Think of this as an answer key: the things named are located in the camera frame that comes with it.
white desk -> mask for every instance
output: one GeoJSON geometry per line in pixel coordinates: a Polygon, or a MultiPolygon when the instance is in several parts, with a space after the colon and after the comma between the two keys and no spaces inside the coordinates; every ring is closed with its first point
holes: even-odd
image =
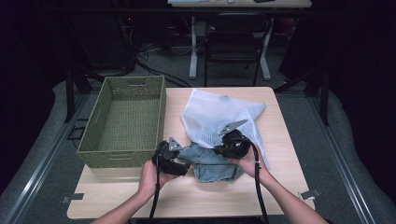
{"type": "MultiPolygon", "coordinates": [[[[256,3],[253,0],[234,0],[234,3],[229,4],[227,0],[209,0],[208,2],[200,3],[174,3],[173,7],[288,7],[288,8],[305,8],[311,7],[310,0],[275,0],[272,2],[256,3]]],[[[264,80],[271,80],[270,71],[268,69],[267,61],[265,60],[265,53],[267,51],[268,42],[270,40],[272,29],[265,37],[264,47],[262,50],[262,58],[260,66],[262,68],[262,75],[264,80]]],[[[191,63],[190,63],[190,78],[194,79],[197,76],[198,54],[196,51],[196,33],[195,33],[195,18],[191,18],[191,63]]]]}
{"type": "MultiPolygon", "coordinates": [[[[270,88],[205,88],[217,94],[251,102],[265,102],[267,107],[256,119],[271,163],[271,174],[291,193],[308,190],[288,129],[283,120],[274,92],[270,88]]],[[[167,89],[167,103],[163,138],[173,136],[182,146],[190,140],[185,134],[181,113],[191,95],[191,89],[167,89]]],[[[73,200],[67,211],[70,218],[97,218],[108,212],[137,190],[140,168],[90,169],[85,166],[75,193],[83,193],[82,200],[73,200]]],[[[262,196],[269,215],[283,214],[272,195],[262,188],[262,196]]],[[[312,201],[305,201],[315,208],[312,201]]],[[[152,199],[134,218],[147,218],[152,199]]],[[[160,192],[154,217],[246,217],[260,216],[254,178],[243,174],[233,183],[199,183],[192,169],[167,183],[160,192]]]]}

black chair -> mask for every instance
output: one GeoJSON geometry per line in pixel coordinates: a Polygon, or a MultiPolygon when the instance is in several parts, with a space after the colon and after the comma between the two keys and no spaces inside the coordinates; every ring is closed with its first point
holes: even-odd
{"type": "Polygon", "coordinates": [[[255,86],[264,39],[271,25],[270,19],[258,13],[220,13],[211,18],[205,28],[205,87],[208,62],[255,63],[255,86]]]}

gray-blue garment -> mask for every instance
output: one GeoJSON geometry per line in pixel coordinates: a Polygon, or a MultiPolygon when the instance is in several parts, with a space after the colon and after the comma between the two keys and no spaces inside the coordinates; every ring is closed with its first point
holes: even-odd
{"type": "Polygon", "coordinates": [[[196,143],[184,147],[177,157],[195,164],[194,174],[200,182],[234,181],[242,173],[240,167],[217,155],[213,149],[196,143]]]}

chair backrest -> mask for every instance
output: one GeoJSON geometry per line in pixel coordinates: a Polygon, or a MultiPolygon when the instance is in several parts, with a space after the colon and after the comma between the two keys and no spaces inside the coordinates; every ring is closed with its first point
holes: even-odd
{"type": "Polygon", "coordinates": [[[206,24],[206,34],[223,33],[267,33],[271,20],[259,13],[220,13],[206,24]]]}

green woven basket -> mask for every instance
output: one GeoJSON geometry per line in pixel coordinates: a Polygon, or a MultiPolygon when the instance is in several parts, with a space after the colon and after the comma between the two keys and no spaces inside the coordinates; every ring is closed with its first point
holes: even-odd
{"type": "Polygon", "coordinates": [[[164,77],[107,77],[77,154],[90,168],[139,167],[163,140],[164,77]]]}

